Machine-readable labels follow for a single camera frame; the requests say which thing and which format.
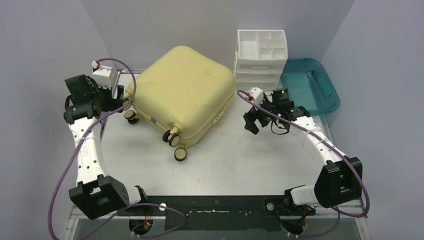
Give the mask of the yellow hard-shell suitcase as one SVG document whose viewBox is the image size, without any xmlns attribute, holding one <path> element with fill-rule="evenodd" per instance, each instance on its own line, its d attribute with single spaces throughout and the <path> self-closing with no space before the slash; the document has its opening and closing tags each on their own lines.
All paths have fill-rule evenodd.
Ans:
<svg viewBox="0 0 424 240">
<path fill-rule="evenodd" d="M 222 117 L 236 93 L 233 72 L 192 49 L 172 48 L 136 77 L 124 93 L 124 118 L 135 124 L 144 118 L 162 131 L 182 162 Z"/>
</svg>

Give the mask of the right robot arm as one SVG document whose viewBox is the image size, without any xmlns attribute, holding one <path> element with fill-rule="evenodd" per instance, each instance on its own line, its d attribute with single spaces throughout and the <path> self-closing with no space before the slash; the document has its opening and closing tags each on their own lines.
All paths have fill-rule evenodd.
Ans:
<svg viewBox="0 0 424 240">
<path fill-rule="evenodd" d="M 302 185 L 285 191 L 284 210 L 295 214 L 303 205 L 318 204 L 333 208 L 362 196 L 362 163 L 348 157 L 323 134 L 311 114 L 303 106 L 295 106 L 288 89 L 280 88 L 266 94 L 261 88 L 251 87 L 237 94 L 251 104 L 243 115 L 244 128 L 254 135 L 259 127 L 268 124 L 284 129 L 296 137 L 320 168 L 315 184 Z"/>
</svg>

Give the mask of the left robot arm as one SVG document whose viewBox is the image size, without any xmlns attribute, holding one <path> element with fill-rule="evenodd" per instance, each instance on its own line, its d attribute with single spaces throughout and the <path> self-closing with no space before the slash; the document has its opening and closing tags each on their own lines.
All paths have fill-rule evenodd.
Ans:
<svg viewBox="0 0 424 240">
<path fill-rule="evenodd" d="M 65 80 L 70 92 L 65 100 L 63 117 L 72 133 L 77 159 L 76 186 L 70 200 L 86 217 L 95 220 L 111 212 L 130 207 L 137 215 L 150 207 L 145 191 L 138 185 L 125 185 L 107 173 L 101 143 L 102 113 L 121 113 L 124 87 L 117 86 L 117 96 L 101 87 L 88 75 Z"/>
</svg>

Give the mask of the teal transparent plastic tray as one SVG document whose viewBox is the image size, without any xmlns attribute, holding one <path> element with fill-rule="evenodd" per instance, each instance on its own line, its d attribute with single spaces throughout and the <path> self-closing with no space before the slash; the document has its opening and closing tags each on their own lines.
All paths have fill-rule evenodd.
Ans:
<svg viewBox="0 0 424 240">
<path fill-rule="evenodd" d="M 312 116 L 330 114 L 340 106 L 340 98 L 323 65 L 312 58 L 288 59 L 280 82 L 288 89 L 295 106 Z"/>
</svg>

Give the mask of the white plastic drawer organizer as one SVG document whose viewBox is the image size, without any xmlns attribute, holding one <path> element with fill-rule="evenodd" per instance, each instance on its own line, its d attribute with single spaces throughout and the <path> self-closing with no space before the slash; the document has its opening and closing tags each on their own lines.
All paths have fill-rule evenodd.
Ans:
<svg viewBox="0 0 424 240">
<path fill-rule="evenodd" d="M 239 29 L 233 73 L 236 88 L 276 89 L 288 60 L 288 43 L 283 29 Z"/>
</svg>

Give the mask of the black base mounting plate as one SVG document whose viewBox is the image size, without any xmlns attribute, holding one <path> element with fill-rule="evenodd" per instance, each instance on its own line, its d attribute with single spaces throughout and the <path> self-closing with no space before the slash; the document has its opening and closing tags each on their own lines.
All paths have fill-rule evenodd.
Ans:
<svg viewBox="0 0 424 240">
<path fill-rule="evenodd" d="M 178 231 L 300 230 L 306 217 L 316 214 L 311 205 L 294 205 L 285 195 L 151 195 L 147 202 L 154 206 L 136 206 L 127 213 L 164 217 L 165 230 Z"/>
</svg>

